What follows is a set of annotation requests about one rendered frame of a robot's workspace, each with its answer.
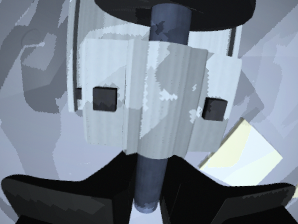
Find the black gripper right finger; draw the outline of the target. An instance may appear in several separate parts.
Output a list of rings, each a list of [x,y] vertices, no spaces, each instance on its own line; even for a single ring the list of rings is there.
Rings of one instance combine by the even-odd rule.
[[[227,218],[245,216],[285,206],[295,185],[225,186],[201,173],[176,155],[168,157],[160,212],[164,224],[222,224]]]

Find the blue-grey metal shaft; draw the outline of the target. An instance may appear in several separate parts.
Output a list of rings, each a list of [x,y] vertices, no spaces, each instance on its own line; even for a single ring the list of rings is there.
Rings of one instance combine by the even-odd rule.
[[[152,7],[149,40],[170,41],[188,45],[192,11],[181,4],[164,3]],[[160,201],[164,185],[166,159],[152,160],[138,155],[136,183],[134,183],[134,206],[140,213],[152,213]]]

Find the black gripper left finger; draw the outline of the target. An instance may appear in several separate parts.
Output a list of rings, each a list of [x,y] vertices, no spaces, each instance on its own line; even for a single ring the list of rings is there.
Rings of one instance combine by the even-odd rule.
[[[138,153],[117,153],[100,171],[81,181],[12,175],[1,189],[17,216],[52,224],[129,224]]]

